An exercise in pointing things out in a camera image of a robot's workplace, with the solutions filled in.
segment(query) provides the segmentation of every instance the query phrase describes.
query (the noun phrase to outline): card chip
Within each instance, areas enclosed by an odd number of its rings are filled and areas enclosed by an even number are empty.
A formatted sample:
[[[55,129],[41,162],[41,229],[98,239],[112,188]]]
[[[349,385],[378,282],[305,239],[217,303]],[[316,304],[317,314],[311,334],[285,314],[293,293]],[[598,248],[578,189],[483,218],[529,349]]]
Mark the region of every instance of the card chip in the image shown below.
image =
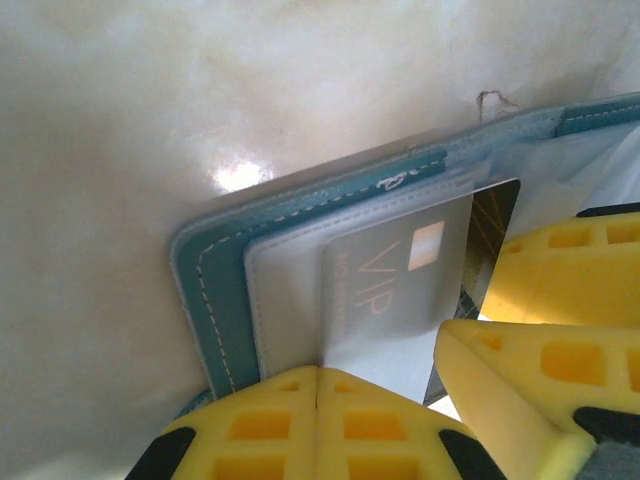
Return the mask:
[[[410,272],[417,270],[418,268],[429,265],[438,259],[443,231],[444,222],[438,222],[433,225],[419,228],[413,232],[411,254],[409,255],[409,265],[407,270]]]

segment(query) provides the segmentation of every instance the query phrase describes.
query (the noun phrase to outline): white stitching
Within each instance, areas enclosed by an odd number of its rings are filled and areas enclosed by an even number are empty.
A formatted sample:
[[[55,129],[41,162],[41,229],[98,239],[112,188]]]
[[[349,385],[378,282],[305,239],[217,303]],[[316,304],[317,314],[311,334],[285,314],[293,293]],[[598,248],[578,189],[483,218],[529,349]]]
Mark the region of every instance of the white stitching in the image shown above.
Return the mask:
[[[196,271],[198,274],[198,280],[200,281],[200,294],[202,295],[202,298],[204,299],[204,304],[207,307],[207,310],[209,311],[209,318],[211,319],[211,323],[213,324],[213,329],[216,332],[216,338],[218,340],[218,346],[220,348],[220,354],[222,355],[222,365],[224,366],[224,370],[225,372],[227,372],[227,378],[229,379],[229,385],[231,386],[231,391],[235,392],[236,391],[236,385],[235,382],[233,381],[233,377],[231,376],[231,371],[229,370],[229,364],[227,363],[227,352],[224,351],[224,346],[222,345],[222,338],[220,337],[220,330],[218,330],[218,324],[216,323],[216,318],[213,316],[213,309],[211,308],[211,304],[209,303],[209,297],[207,296],[207,292],[205,289],[205,285],[204,285],[204,277],[202,276],[202,268],[200,268],[200,264],[202,263],[202,256],[204,255],[205,250],[202,251],[202,253],[200,253],[199,257],[198,257],[198,265],[196,265]]]
[[[436,165],[440,161],[441,161],[441,159],[432,160],[431,162],[429,162],[429,163],[427,163],[425,165],[422,165],[420,167],[420,170],[423,170],[425,168],[428,168],[428,167],[431,167],[433,165]],[[364,192],[366,192],[367,190],[369,190],[370,188],[373,188],[373,187],[374,187],[374,185],[369,185],[368,187],[361,188],[360,190],[358,190],[358,192],[346,193],[346,194],[340,195],[340,196],[338,196],[338,197],[336,197],[336,198],[334,198],[332,200],[327,200],[327,201],[324,201],[324,202],[316,204],[316,205],[311,205],[309,207],[305,207],[303,209],[296,210],[295,212],[289,213],[286,216],[278,217],[278,218],[276,218],[274,220],[264,222],[264,223],[258,225],[257,227],[253,226],[253,227],[249,227],[249,228],[247,228],[245,230],[238,230],[235,233],[235,236],[239,237],[239,236],[241,236],[241,235],[243,235],[243,234],[245,234],[247,232],[250,232],[252,230],[257,230],[257,229],[266,227],[267,225],[269,225],[270,223],[273,223],[273,222],[281,222],[281,221],[285,220],[287,218],[287,216],[293,217],[295,215],[298,215],[303,210],[306,211],[306,212],[310,212],[311,210],[313,210],[313,209],[315,209],[317,207],[325,206],[325,205],[327,205],[327,204],[329,204],[331,202],[340,201],[343,198],[351,197],[351,196],[355,195],[356,193],[364,193]],[[222,343],[222,337],[220,336],[220,330],[218,329],[218,325],[216,323],[215,316],[213,315],[213,309],[211,308],[211,303],[209,302],[209,297],[208,297],[207,292],[206,292],[206,285],[205,285],[205,282],[204,282],[204,276],[202,275],[202,267],[201,267],[203,257],[204,257],[204,255],[206,253],[209,253],[216,245],[219,245],[221,243],[227,242],[230,239],[231,239],[231,235],[228,235],[226,237],[220,238],[220,239],[216,240],[215,242],[211,243],[210,245],[208,245],[207,247],[205,247],[200,252],[200,255],[198,256],[198,263],[196,265],[196,274],[198,275],[198,280],[200,282],[200,295],[202,296],[202,299],[204,300],[205,307],[207,308],[207,311],[209,312],[209,319],[211,320],[211,323],[213,324],[213,329],[214,329],[215,334],[216,334],[216,340],[218,342],[218,346],[220,348],[220,355],[222,357],[222,364],[223,364],[224,370],[225,370],[225,372],[227,374],[227,378],[229,379],[229,385],[231,386],[231,391],[235,392],[236,391],[235,382],[233,381],[233,375],[231,374],[231,370],[229,368],[229,364],[227,363],[227,354],[226,354],[226,352],[224,350],[224,346],[223,346],[223,343]]]
[[[637,110],[638,108],[640,108],[640,105],[631,105],[629,107],[618,108],[616,110],[609,110],[608,112],[588,113],[586,115],[579,115],[577,117],[568,118],[567,120],[565,120],[565,123],[573,122],[574,120],[580,120],[581,118],[599,117],[601,115],[610,115],[612,113],[624,112],[627,110]]]

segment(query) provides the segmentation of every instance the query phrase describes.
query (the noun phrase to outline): white fabric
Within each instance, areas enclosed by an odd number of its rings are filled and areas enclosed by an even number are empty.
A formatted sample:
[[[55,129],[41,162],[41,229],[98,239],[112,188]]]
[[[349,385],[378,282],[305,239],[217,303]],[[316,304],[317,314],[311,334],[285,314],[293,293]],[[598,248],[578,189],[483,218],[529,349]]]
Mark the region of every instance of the white fabric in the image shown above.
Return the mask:
[[[205,386],[167,242],[215,197],[469,127],[483,91],[526,109],[640,90],[639,17],[637,0],[2,0],[0,477],[121,478]]]

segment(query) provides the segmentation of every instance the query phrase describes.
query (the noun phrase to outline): yellow foam clamp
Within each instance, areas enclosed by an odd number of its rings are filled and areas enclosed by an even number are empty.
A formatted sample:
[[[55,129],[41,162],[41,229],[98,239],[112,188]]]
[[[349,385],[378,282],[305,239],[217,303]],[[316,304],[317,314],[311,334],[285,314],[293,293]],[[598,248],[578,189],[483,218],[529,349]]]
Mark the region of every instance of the yellow foam clamp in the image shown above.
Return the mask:
[[[173,422],[129,480],[504,480],[461,423],[303,367]]]
[[[492,320],[640,327],[640,213],[572,218],[503,246]]]
[[[449,320],[435,361],[507,478],[572,480],[598,442],[640,446],[640,330]]]

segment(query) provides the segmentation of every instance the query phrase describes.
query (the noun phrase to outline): white backdrop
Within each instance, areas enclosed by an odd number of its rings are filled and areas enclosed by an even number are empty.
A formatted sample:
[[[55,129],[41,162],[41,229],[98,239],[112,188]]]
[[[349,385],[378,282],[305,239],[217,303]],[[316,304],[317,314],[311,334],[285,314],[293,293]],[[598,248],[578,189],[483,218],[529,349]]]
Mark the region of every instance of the white backdrop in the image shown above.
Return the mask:
[[[0,477],[121,478],[205,387],[181,224],[490,90],[640,90],[640,1],[0,0]]]

